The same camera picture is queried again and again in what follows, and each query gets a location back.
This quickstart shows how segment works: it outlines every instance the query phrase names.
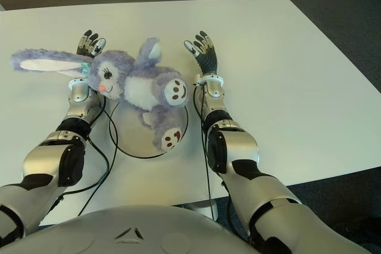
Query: white fluffy belly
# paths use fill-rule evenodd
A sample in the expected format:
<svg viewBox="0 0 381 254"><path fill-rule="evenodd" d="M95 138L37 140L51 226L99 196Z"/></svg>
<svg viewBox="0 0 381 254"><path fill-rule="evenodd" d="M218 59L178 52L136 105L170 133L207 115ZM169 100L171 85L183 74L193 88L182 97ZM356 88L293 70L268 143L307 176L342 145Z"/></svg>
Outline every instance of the white fluffy belly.
<svg viewBox="0 0 381 254"><path fill-rule="evenodd" d="M151 93L153 79L127 77L124 98L134 106L150 111L159 102Z"/></svg>

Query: purple plush rabbit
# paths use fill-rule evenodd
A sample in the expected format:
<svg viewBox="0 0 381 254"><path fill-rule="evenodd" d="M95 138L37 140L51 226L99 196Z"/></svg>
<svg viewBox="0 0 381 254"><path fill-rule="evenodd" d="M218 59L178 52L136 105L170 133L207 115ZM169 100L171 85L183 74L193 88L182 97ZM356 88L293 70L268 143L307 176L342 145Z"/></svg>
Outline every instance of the purple plush rabbit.
<svg viewBox="0 0 381 254"><path fill-rule="evenodd" d="M87 77L89 86L137 108L145 126L155 131L153 144L168 151L181 140L185 126L176 108L188 101L188 88L179 72L156 67L161 61L159 39L149 38L136 59L124 51L106 51L94 59L67 52L27 49L14 54L11 64L21 71L56 71Z"/></svg>

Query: brown paw print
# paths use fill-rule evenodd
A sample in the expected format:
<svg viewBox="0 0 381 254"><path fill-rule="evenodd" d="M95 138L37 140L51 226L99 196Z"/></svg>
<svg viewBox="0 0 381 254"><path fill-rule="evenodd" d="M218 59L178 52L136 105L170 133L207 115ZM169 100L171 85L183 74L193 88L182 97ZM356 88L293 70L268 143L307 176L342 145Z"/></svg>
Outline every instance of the brown paw print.
<svg viewBox="0 0 381 254"><path fill-rule="evenodd" d="M186 85L181 79L174 79L165 86L164 94L169 105L181 105L186 100Z"/></svg>
<svg viewBox="0 0 381 254"><path fill-rule="evenodd" d="M167 130L161 138L161 148L164 151L173 149L181 140L181 131L179 128Z"/></svg>

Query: triangular logo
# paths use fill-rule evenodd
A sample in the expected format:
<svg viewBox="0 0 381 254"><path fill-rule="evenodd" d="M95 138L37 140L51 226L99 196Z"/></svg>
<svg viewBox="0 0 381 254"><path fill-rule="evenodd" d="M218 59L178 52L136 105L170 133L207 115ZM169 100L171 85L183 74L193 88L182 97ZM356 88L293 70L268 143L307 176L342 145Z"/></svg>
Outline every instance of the triangular logo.
<svg viewBox="0 0 381 254"><path fill-rule="evenodd" d="M144 240L142 233L137 227L129 227L115 237L115 243L140 244Z"/></svg>

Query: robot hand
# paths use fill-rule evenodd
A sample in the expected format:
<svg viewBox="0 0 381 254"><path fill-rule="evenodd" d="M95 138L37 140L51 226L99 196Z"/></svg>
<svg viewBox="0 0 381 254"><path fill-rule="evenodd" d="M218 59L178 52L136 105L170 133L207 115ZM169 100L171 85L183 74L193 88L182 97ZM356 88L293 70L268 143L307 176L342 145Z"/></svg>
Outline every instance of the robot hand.
<svg viewBox="0 0 381 254"><path fill-rule="evenodd" d="M98 34L92 35L92 31L86 31L79 40L77 54L94 58L99 55L106 45L104 38L98 39Z"/></svg>
<svg viewBox="0 0 381 254"><path fill-rule="evenodd" d="M217 74L217 55L210 37L203 31L196 35L199 41L184 41L185 48L196 58L203 74Z"/></svg>

